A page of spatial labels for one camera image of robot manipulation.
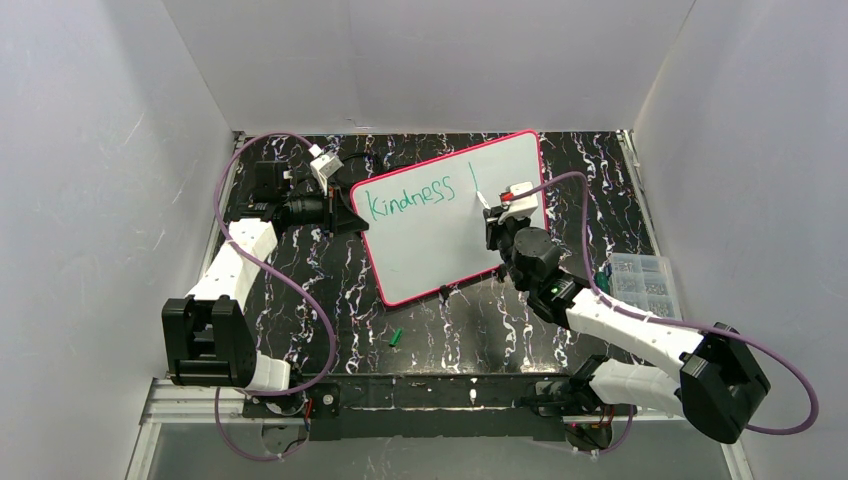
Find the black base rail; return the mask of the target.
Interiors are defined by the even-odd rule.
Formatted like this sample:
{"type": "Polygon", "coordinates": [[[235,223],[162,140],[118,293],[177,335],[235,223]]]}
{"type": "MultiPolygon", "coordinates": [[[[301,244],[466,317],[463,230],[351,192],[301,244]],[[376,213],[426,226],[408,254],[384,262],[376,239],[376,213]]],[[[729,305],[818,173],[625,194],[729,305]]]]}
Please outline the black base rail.
{"type": "Polygon", "coordinates": [[[247,400],[243,415],[299,426],[314,441],[524,437],[610,446],[625,407],[584,407],[568,386],[567,376],[543,373],[339,374],[294,395],[247,400]]]}

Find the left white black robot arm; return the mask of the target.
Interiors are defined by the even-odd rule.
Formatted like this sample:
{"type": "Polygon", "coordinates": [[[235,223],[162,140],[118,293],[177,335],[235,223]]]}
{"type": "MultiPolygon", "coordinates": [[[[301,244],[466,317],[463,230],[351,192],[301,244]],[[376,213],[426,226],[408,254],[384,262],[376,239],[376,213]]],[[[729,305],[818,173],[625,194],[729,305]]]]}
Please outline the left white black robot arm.
{"type": "Polygon", "coordinates": [[[295,191],[280,162],[260,161],[255,190],[239,204],[228,225],[231,234],[200,281],[162,309],[168,372],[181,386],[231,387],[274,394],[290,387],[291,365],[254,345],[244,309],[261,268],[291,227],[317,226],[330,235],[367,230],[365,220],[345,204],[330,181],[342,167],[334,154],[310,164],[315,192],[295,191]]]}

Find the pink framed whiteboard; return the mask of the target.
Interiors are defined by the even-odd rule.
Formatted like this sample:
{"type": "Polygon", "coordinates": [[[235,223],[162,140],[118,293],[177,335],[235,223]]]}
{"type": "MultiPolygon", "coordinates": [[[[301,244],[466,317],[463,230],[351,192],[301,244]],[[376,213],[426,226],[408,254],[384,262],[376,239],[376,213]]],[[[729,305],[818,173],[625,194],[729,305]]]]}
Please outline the pink framed whiteboard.
{"type": "Polygon", "coordinates": [[[353,210],[383,303],[399,306],[496,269],[486,249],[481,191],[495,206],[508,186],[543,181],[539,136],[507,135],[355,184],[353,210]]]}

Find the white green whiteboard marker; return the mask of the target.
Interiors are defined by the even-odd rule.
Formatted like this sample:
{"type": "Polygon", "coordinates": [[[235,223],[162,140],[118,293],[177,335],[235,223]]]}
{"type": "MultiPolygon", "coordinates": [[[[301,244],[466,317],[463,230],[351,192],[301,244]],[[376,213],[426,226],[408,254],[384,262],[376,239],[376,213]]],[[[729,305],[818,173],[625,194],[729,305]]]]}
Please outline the white green whiteboard marker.
{"type": "Polygon", "coordinates": [[[477,200],[479,201],[479,203],[481,204],[481,206],[484,210],[491,208],[491,206],[489,205],[489,203],[487,202],[487,200],[485,199],[485,197],[484,197],[484,195],[482,194],[481,191],[477,190],[475,192],[475,195],[476,195],[477,200]]]}

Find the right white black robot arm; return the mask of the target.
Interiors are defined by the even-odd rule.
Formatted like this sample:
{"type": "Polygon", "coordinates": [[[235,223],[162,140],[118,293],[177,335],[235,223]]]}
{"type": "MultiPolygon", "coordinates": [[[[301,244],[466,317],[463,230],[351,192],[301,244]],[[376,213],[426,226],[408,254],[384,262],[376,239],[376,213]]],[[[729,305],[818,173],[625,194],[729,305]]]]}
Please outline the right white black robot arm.
{"type": "Polygon", "coordinates": [[[771,389],[739,332],[665,325],[592,290],[590,282],[559,264],[550,234],[503,207],[483,211],[487,249],[527,295],[540,319],[626,350],[642,364],[594,356],[569,379],[562,399],[585,409],[629,404],[685,418],[708,438],[736,442],[771,389]]]}

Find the clear plastic screw box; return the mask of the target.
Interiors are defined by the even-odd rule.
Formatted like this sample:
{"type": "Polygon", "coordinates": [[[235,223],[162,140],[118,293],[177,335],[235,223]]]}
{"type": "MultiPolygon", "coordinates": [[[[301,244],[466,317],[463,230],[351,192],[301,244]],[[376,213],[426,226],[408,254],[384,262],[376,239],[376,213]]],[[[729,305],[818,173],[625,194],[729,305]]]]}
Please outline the clear plastic screw box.
{"type": "Polygon", "coordinates": [[[667,257],[612,253],[605,273],[610,295],[658,317],[681,320],[680,302],[667,257]]]}

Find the black clip on whiteboard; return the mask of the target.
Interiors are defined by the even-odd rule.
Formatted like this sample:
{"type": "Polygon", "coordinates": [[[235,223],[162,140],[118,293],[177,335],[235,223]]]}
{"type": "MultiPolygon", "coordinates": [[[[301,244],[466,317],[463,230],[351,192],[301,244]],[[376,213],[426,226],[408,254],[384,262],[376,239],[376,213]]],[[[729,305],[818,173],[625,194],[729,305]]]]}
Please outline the black clip on whiteboard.
{"type": "Polygon", "coordinates": [[[439,289],[438,289],[440,301],[442,303],[446,303],[449,300],[452,291],[453,291],[453,287],[450,286],[450,285],[440,286],[439,289]]]}

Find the green marker cap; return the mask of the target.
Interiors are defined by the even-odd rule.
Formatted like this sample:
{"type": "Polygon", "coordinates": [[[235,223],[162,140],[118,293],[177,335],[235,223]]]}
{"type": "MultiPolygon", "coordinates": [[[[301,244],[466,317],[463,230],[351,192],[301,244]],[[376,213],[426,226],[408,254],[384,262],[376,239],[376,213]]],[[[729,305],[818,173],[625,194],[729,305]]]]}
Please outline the green marker cap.
{"type": "Polygon", "coordinates": [[[402,329],[398,329],[398,330],[397,330],[397,331],[393,334],[393,336],[392,336],[392,338],[391,338],[391,340],[390,340],[390,342],[389,342],[389,346],[390,346],[391,348],[395,348],[395,347],[399,344],[400,339],[402,338],[402,335],[403,335],[403,330],[402,330],[402,329]]]}

